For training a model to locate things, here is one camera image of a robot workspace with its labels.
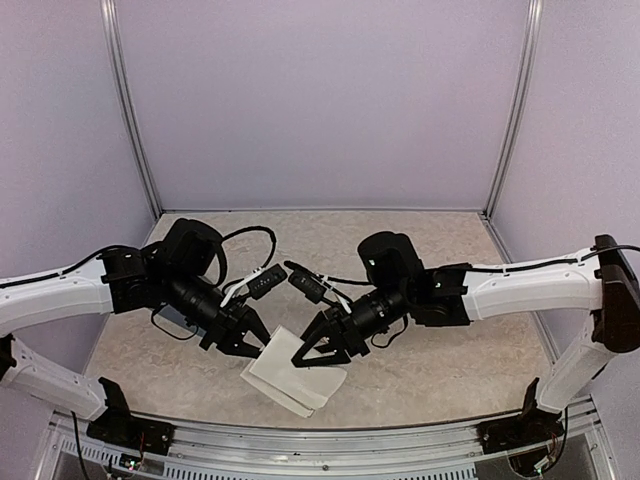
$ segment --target vertical metal post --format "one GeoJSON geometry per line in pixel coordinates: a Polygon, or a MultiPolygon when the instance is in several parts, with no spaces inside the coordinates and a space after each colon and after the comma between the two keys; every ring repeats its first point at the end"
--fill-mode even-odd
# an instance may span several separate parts
{"type": "Polygon", "coordinates": [[[140,138],[140,130],[136,119],[131,92],[127,83],[127,72],[122,54],[122,44],[120,42],[120,32],[118,30],[118,16],[116,12],[115,0],[100,0],[102,10],[102,21],[109,51],[109,60],[115,79],[118,101],[122,109],[122,118],[131,142],[133,156],[136,162],[138,173],[142,181],[144,193],[149,204],[149,208],[155,220],[158,220],[163,213],[160,197],[153,181],[153,175],[147,161],[147,156],[140,138]]]}
{"type": "Polygon", "coordinates": [[[507,131],[502,141],[500,149],[500,158],[498,167],[493,177],[489,199],[484,210],[487,219],[491,221],[496,211],[498,200],[504,187],[504,182],[509,169],[509,163],[513,156],[513,149],[518,137],[520,122],[524,113],[524,107],[527,100],[527,91],[529,90],[529,82],[531,81],[531,73],[533,71],[533,63],[538,44],[538,33],[540,31],[540,17],[542,14],[543,0],[529,0],[529,13],[527,16],[527,26],[525,29],[524,45],[522,47],[522,55],[520,57],[520,70],[518,72],[518,80],[516,90],[511,104],[511,112],[507,123],[507,131]]]}

